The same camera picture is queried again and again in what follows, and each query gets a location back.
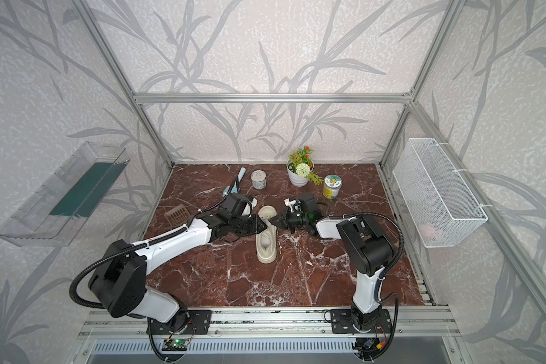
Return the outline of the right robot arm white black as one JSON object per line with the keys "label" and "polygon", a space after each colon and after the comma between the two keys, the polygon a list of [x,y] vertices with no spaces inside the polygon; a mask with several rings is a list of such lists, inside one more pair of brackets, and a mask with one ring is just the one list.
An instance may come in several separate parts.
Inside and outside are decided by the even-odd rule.
{"label": "right robot arm white black", "polygon": [[352,320],[359,326],[375,321],[383,309],[382,282],[402,257],[404,238],[397,223],[378,212],[323,215],[311,193],[286,199],[285,209],[268,219],[273,226],[326,240],[341,240],[357,271],[351,305]]}

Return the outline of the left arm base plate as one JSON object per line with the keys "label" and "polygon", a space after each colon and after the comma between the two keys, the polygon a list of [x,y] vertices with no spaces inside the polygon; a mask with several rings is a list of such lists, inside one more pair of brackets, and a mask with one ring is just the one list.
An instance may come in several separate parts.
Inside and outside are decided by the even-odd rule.
{"label": "left arm base plate", "polygon": [[147,331],[152,335],[207,335],[211,318],[210,309],[189,309],[186,316],[178,314],[168,323],[152,319]]}

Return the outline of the cream white sneaker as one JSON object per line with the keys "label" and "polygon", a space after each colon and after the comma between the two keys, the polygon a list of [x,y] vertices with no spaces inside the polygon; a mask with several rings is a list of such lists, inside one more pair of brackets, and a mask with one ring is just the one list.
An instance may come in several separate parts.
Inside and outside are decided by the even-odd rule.
{"label": "cream white sneaker", "polygon": [[273,206],[263,206],[258,216],[266,224],[266,229],[256,235],[256,252],[259,262],[270,264],[277,257],[277,228],[270,222],[270,219],[277,215]]}

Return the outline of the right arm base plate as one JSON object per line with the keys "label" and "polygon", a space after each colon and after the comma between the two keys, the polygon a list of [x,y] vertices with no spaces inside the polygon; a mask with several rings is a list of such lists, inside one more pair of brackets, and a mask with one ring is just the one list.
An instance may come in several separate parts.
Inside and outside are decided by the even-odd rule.
{"label": "right arm base plate", "polygon": [[392,328],[390,312],[381,306],[367,314],[352,309],[331,309],[329,315],[333,334],[381,335],[389,334]]}

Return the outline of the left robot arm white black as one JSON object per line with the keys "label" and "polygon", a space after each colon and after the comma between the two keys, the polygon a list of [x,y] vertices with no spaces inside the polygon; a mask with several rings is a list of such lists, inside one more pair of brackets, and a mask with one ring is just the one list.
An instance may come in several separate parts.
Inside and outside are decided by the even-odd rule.
{"label": "left robot arm white black", "polygon": [[175,257],[228,234],[263,232],[267,225],[252,213],[256,205],[251,195],[229,194],[214,212],[200,212],[167,233],[132,244],[114,242],[103,257],[105,262],[94,268],[88,288],[115,318],[138,315],[173,322],[186,309],[171,294],[147,287],[147,276]]}

